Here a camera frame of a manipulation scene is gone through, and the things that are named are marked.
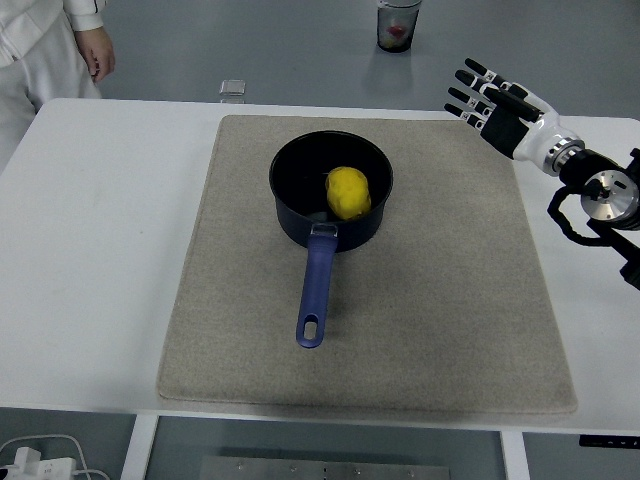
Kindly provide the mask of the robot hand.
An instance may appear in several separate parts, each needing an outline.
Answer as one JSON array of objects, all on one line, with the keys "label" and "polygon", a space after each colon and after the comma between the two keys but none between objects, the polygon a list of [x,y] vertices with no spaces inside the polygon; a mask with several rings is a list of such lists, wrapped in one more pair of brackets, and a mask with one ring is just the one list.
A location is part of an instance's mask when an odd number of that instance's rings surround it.
[{"label": "robot hand", "polygon": [[477,61],[466,59],[455,78],[464,88],[448,89],[457,102],[447,103],[445,110],[507,158],[554,172],[553,162],[563,148],[584,145],[547,102]]}]

